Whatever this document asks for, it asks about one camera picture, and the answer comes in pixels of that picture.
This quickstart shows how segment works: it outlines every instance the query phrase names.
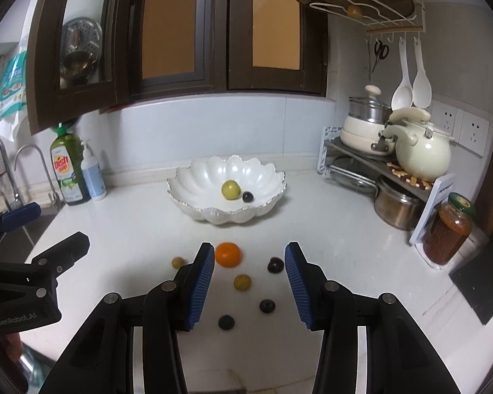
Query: countertop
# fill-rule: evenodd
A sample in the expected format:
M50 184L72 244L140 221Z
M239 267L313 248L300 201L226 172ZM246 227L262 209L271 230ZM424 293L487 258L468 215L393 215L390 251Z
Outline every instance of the countertop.
M354 293L395 294L420 325L462 393L474 393L493 362L493 319L482 326L446 270L430 268L408 234L385 224L371 198L344 189L313 171L288 172L287 192L276 207L243 225L197 222L178 210L166 183L115 188L99 202L66 206L42 235L27 262L74 232L89 236L84 258L58 278L62 319L21 334L22 340L57 359L106 293L142 295L176 271L171 259L191 261L202 242L235 242L243 261L216 264L201 321L179 333L181 359L190 391L277 388L278 394L308 394L316 374L322 333L300 322L287 275L267 271L272 256L297 241L309 262L322 267ZM235 291L232 281L248 274L253 286ZM276 303L259 311L262 299ZM218 328L223 314L235 327ZM134 373L142 383L140 331L135 332ZM365 333L360 330L357 392L365 392Z

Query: faucet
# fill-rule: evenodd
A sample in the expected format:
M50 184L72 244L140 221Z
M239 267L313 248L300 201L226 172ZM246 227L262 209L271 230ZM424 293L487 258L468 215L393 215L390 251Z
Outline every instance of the faucet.
M14 201L11 203L11 207L13 209L17 209L21 206L24 206L25 203L24 203L24 200L22 199L22 196L20 194L20 190L18 189L18 185L17 185L17 183L14 179L14 176L11 172L11 166L9 166L9 160L7 158L6 147L4 146L4 142L2 142L2 139L0 139L0 154L1 154L1 159L3 160L5 173L7 174L7 177L9 178L9 182L11 183L11 186L13 188Z
M51 200L51 206L55 206L57 208L57 210L60 210L62 208L62 206L64 206L64 202L60 199L60 196L57 194L57 191L55 190L55 186L53 185L53 181L51 180L51 176L49 176L48 166L46 166L46 160L44 160L44 155L42 154L42 150L37 145L27 144L27 145L20 147L20 149L17 151L16 155L14 156L14 170L16 171L18 156L22 152L22 150L24 150L25 148L34 148L40 154L40 159L42 160L42 164L44 165L44 171L46 172L49 186L51 187L51 190L53 191L53 197L51 196L51 194L48 194L49 199Z

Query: dish soap bottle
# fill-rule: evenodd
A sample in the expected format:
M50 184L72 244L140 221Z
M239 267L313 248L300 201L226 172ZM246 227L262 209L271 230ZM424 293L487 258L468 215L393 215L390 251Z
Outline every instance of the dish soap bottle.
M84 175L85 184L92 200L102 200L106 197L106 185L103 175L100 173L99 161L91 154L86 141L82 141L84 151L82 152L82 163L80 168Z
M62 196L70 206L85 203L90 200L90 195L80 169L80 139L68 133L62 123L57 128L57 135L49 151Z

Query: glass jar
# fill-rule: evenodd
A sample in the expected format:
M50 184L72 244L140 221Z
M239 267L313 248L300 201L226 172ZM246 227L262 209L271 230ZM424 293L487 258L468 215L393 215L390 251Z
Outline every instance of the glass jar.
M447 264L473 229L475 208L464 196L450 193L438 212L424 241L424 252L435 264Z

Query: bolt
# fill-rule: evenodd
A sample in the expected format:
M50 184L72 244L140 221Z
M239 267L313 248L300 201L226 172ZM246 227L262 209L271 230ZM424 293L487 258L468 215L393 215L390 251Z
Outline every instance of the bolt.
M165 292L174 291L177 288L177 283L175 281L169 280L161 284L161 289Z
M326 281L324 286L329 292L336 292L340 288L340 285L336 281Z
M392 293L384 293L382 299L386 304L394 304L396 302L396 296Z
M116 293L108 293L106 296L104 296L104 302L106 302L106 304L114 304L115 302L117 302L117 299L119 299L119 295L117 295Z

